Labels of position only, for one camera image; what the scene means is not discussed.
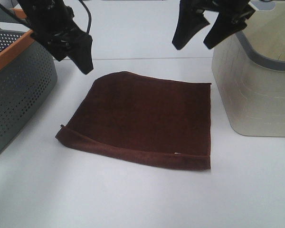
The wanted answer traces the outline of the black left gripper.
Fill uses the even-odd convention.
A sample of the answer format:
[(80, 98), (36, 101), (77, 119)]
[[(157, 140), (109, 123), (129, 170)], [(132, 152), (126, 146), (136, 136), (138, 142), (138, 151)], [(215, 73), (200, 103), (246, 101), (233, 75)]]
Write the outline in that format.
[(20, 0), (34, 31), (32, 37), (58, 61), (69, 57), (85, 75), (93, 69), (92, 37), (73, 21), (71, 7), (62, 0)]

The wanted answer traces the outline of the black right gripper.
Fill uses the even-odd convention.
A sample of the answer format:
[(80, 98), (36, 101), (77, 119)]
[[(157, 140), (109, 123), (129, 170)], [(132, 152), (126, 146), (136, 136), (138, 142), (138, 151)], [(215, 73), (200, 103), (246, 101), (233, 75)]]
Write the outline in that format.
[(244, 30), (247, 27), (246, 20), (255, 13), (249, 0), (181, 0), (178, 23), (172, 39), (177, 50), (183, 49), (193, 36), (209, 25), (204, 11), (219, 12), (203, 41), (208, 49)]

